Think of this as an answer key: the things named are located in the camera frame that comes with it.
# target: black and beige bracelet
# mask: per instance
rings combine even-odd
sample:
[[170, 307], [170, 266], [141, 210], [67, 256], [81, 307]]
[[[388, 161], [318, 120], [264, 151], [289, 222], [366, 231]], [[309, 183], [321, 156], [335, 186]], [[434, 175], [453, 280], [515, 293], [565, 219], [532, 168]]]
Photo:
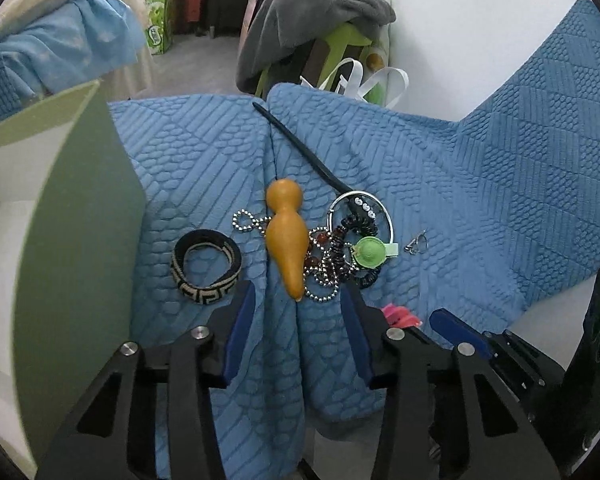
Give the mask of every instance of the black and beige bracelet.
[[[229, 260], [229, 270], [209, 286], [196, 287], [187, 281], [184, 259], [190, 250], [213, 247], [223, 252]], [[171, 273], [180, 291], [196, 303], [209, 304], [222, 298], [238, 281], [242, 267], [242, 254], [231, 238], [209, 229], [198, 229], [185, 234], [176, 242], [171, 253]]]

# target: white wall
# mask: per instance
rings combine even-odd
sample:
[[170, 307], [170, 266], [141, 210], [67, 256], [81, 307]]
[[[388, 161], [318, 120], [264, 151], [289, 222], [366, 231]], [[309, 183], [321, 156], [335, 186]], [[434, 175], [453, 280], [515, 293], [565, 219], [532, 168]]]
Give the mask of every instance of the white wall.
[[459, 120], [504, 83], [576, 0], [392, 0], [392, 66], [407, 71], [401, 111]]

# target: gray carpet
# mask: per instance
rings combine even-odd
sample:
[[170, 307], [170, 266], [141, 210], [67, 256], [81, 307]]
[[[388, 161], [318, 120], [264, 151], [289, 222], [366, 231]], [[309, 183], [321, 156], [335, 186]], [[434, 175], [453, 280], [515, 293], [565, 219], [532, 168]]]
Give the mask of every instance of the gray carpet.
[[170, 49], [154, 56], [154, 87], [139, 97], [182, 94], [239, 94], [235, 86], [238, 37], [177, 35]]

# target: pink object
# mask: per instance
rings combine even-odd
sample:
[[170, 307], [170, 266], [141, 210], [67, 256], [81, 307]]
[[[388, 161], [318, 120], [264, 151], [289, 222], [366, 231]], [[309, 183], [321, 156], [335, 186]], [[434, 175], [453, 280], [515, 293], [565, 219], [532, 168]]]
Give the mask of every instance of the pink object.
[[422, 322], [405, 306], [394, 305], [389, 303], [382, 307], [382, 313], [387, 323], [396, 328], [408, 328], [410, 326], [419, 327]]

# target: metal screw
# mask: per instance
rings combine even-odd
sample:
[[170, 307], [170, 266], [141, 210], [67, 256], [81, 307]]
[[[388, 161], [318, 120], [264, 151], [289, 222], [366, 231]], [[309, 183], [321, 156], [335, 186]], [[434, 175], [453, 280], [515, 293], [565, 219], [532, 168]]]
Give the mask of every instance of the metal screw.
[[400, 341], [400, 339], [404, 339], [404, 330], [401, 328], [390, 328], [386, 331], [386, 336], [392, 341]]
[[204, 325], [191, 329], [191, 336], [193, 339], [204, 339], [205, 337], [209, 337], [209, 333], [209, 329]]
[[458, 345], [458, 351], [467, 357], [475, 354], [475, 348], [471, 343], [460, 343]]
[[120, 347], [120, 353], [129, 357], [130, 355], [135, 354], [138, 351], [138, 343], [134, 343], [133, 341], [127, 341], [123, 343]]

